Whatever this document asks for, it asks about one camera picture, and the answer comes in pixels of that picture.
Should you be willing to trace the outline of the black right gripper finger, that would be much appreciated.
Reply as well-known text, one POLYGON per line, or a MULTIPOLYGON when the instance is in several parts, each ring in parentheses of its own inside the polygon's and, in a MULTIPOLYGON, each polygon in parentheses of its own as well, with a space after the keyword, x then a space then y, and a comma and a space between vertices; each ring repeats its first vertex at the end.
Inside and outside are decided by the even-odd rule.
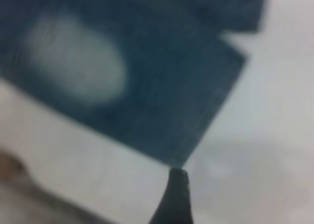
POLYGON ((167 186, 151 224, 193 224, 188 173, 183 169, 169 171, 167 186))

